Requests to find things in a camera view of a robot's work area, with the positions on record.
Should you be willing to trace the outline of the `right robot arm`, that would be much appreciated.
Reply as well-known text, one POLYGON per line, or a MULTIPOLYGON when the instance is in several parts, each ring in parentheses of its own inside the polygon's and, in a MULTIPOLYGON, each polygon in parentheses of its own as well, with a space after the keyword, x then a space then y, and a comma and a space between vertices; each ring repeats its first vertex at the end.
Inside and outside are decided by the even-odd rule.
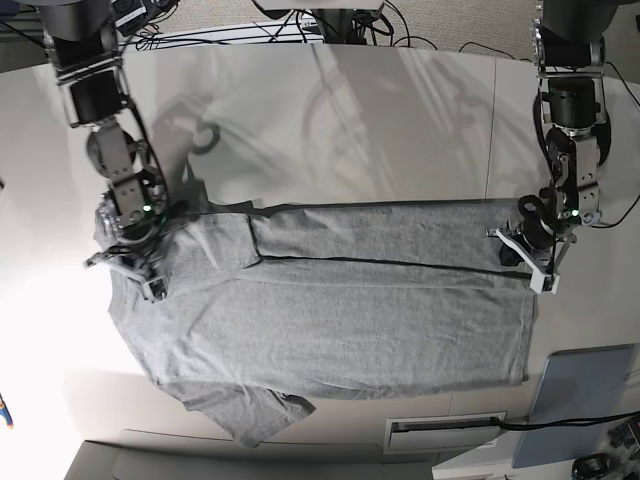
POLYGON ((166 179, 129 93, 109 1, 37 1, 45 52, 72 128, 89 130, 86 151, 107 184, 96 209, 104 263, 147 299, 166 294, 160 251, 170 206, 166 179))

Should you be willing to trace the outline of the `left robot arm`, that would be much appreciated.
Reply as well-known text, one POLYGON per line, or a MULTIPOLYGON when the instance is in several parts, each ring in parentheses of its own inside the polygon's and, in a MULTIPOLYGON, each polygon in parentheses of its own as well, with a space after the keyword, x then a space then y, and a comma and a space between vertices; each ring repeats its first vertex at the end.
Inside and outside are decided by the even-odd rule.
POLYGON ((556 268, 579 226, 599 223, 598 173, 611 144, 604 93, 604 33, 617 1, 541 1, 532 27, 538 90, 532 114, 550 182, 517 202, 520 221, 489 231, 500 262, 531 270, 536 293, 555 291, 556 268))

